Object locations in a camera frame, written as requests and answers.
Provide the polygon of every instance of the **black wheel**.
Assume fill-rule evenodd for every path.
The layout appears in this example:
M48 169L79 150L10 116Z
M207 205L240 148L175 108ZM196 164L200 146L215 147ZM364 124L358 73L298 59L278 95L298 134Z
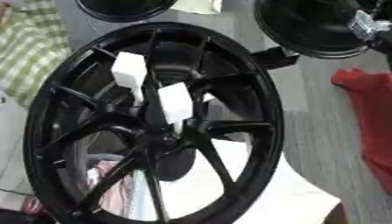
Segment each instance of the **black wheel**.
M130 91L114 84L109 69L119 51L145 55L149 74L141 108L132 108ZM157 88L177 82L187 85L194 101L194 116L184 122L179 136L173 135L172 126L153 119L160 114ZM205 102L206 93L215 99ZM232 117L214 115L213 107ZM238 177L229 173L212 139L248 143ZM232 223L269 183L283 140L279 96L247 50L215 31L188 24L142 24L98 38L52 73L31 105L24 161L34 191L62 224ZM118 158L117 163L90 190L89 158L102 159L105 153ZM161 188L172 171L161 171L167 167L163 161L188 161L176 166L184 171L169 175L179 179L192 168L194 153L210 164L223 192L187 215L172 217ZM134 171L144 173L155 220L132 220L100 207L101 196Z
M107 22L145 20L167 11L177 0L76 0L88 15Z
M337 0L255 0L255 20L280 46L309 57L344 59L368 45L348 27L354 17Z

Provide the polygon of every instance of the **white box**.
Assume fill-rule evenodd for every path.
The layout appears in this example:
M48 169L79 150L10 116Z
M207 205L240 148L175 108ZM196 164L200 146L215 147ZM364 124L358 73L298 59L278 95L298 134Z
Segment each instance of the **white box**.
M192 97L184 82L162 87L158 94L169 124L180 123L193 116Z

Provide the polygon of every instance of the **black wheel rim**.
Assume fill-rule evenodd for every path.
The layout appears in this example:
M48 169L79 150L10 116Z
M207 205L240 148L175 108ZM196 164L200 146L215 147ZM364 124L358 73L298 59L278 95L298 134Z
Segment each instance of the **black wheel rim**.
M88 77L94 77L92 74L84 77L83 75L88 73L86 71L95 66L100 67L107 61L111 63L118 51L127 49L145 55L149 76L143 88L145 93L152 91L150 93L154 94L152 89L155 83L161 82L162 73L160 73L161 68L153 66L154 63L156 65L158 63L154 61L152 55L157 53L156 49L165 49L165 46L173 50L171 48L173 43L175 45L179 43L181 49L189 45L196 50L196 53L192 53L195 61L190 62L192 69L188 67L183 71L186 80L193 77L188 87L194 99L195 116L185 122L181 139L185 139L186 143L197 145L198 150L218 173L225 192L215 202L198 212L171 220L167 217L165 205L161 200L160 188L157 185L159 182L155 175L156 169L151 168L156 167L151 166L154 162L151 158L155 157L149 156L154 152L144 148L149 145L151 135L148 131L144 133L144 128L140 128L143 127L140 117L131 116L125 112L128 110L123 110L123 107L113 102L105 102L99 97L82 93L79 85L86 84ZM222 59L234 65L231 68L223 68L228 71L233 68L234 73L218 73L207 77L203 64L211 60L209 55L215 55L212 53L220 55ZM244 102L242 106L245 106L235 105L238 102L232 102L232 97L227 97L228 94L225 92L227 90L223 89L230 87L228 91L235 92L237 90L234 86L239 85L238 83L247 85L247 89L253 91L257 101L247 102L247 98L241 96L239 102ZM239 86L239 91L242 91L243 87L245 86ZM237 108L235 113L254 119L240 122L204 120L200 112L202 110L200 97L206 91L213 91L217 97L226 98L223 100L225 103ZM69 130L63 127L63 130L59 130L59 116L67 117L70 113L70 111L62 111L63 108L60 106L66 104L64 102L67 99L77 102L78 108L90 109L91 116L76 128ZM153 102L152 99L153 97L148 98L148 102ZM75 196L67 190L57 173L58 169L67 166L63 152L69 151L70 147L67 146L82 137L102 130L112 131L122 138L135 140L136 143L130 146L134 147L133 150L130 150L125 159L104 181L87 195L83 195L83 198L75 200ZM212 137L233 132L248 132L253 136L253 149L248 163L236 181L230 178L219 155L216 154L216 149L211 144ZM267 72L253 61L247 50L217 32L188 24L142 24L98 38L71 56L46 80L31 105L25 129L24 161L36 194L45 208L60 223L229 223L245 213L269 183L282 151L283 140L284 119L277 91ZM139 166L148 173L147 179L157 212L157 221L128 220L97 209L102 194L132 169L141 168Z
M321 59L351 58L368 46L349 30L350 14L339 4L256 0L255 20L271 39L293 52Z
M177 0L150 2L154 1L120 1L111 3L108 0L76 0L79 7L91 17L112 23L135 22L155 17L169 10Z

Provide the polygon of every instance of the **wheel rim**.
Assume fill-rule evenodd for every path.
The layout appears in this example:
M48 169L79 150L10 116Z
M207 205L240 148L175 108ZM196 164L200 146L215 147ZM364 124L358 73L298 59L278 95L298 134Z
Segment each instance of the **wheel rim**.
M165 53L166 50L183 49L184 45L192 46L196 50L196 53L192 53L193 58L196 59L190 64L192 69L187 67L184 70L180 66L181 72L179 72L179 70L173 70L178 66L169 66L170 74L166 75L166 79L163 78L167 73L165 70L168 66L167 61L161 65L157 59L153 59L152 55L159 54L156 49L163 49L159 51ZM160 199L160 188L157 185L159 182L155 174L156 166L151 168L150 165L152 163L151 153L156 152L144 150L152 137L161 139L162 133L165 132L156 134L154 131L154 134L151 134L150 131L146 131L144 122L141 122L145 120L145 115L134 117L128 113L129 108L124 110L124 107L116 106L112 101L103 102L99 96L91 97L80 90L82 84L87 85L88 77L94 77L88 74L93 65L100 67L106 62L111 63L116 53L124 49L135 53L142 52L147 59L150 78L145 82L147 84L144 84L145 93L154 95L153 86L156 81L178 82L179 76L173 76L173 73L187 74L186 79L188 76L192 77L186 83L194 99L195 116L185 122L184 134L180 139L184 141L182 143L197 145L198 151L206 157L218 173L225 189L221 197L195 213L172 220L167 219ZM205 65L211 64L208 61L213 59L216 59L214 63L225 60L226 63L231 64L229 68L220 69L233 70L232 73L211 76L208 69L205 69L210 66ZM252 97L256 100L249 100L251 96L243 97L244 89L247 89L246 91L251 89ZM204 104L200 99L206 92L213 92L220 100L222 98L223 102L230 104L230 108L236 110L235 113L244 119L239 122L205 121L201 112ZM232 100L239 96L234 94L232 96L228 92L242 95L241 100ZM76 108L81 108L80 111L84 109L93 111L93 116L71 130L66 125L59 124L61 119L59 116L72 121L72 119L68 120L68 115L74 111L64 112L64 108L60 106L69 99L71 99L69 104L77 102L74 105ZM147 99L148 102L154 101L154 97ZM148 114L148 107L146 106L146 110L143 111ZM57 173L58 169L67 166L62 152L69 151L70 147L66 146L72 145L82 137L102 130L120 134L122 138L136 139L136 145L133 145L132 153L125 155L125 159L108 174L104 181L83 195L84 199L75 201L75 197L78 196L71 195ZM236 181L232 180L227 169L222 165L211 142L213 137L233 132L251 133L254 145L245 169ZM143 24L114 31L97 39L71 56L51 75L31 105L25 129L24 160L36 194L47 210L61 223L151 223L124 219L96 209L100 197L110 186L124 178L127 175L124 173L129 173L130 169L136 166L137 169L141 169L139 167L141 165L142 170L148 173L147 179L153 194L157 223L217 223L235 221L255 201L270 181L282 150L282 143L283 112L277 91L268 74L253 61L251 55L243 47L217 32L191 25ZM136 158L137 161L144 161L144 163L134 163Z

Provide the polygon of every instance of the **pink object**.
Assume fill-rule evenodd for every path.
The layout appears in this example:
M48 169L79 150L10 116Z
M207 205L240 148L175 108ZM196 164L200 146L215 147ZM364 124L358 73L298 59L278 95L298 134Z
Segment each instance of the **pink object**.
M100 176L104 177L117 164L116 161L101 161L96 169ZM128 189L130 189L130 177L120 180L103 194L100 200L101 208L112 214L127 217L130 197Z

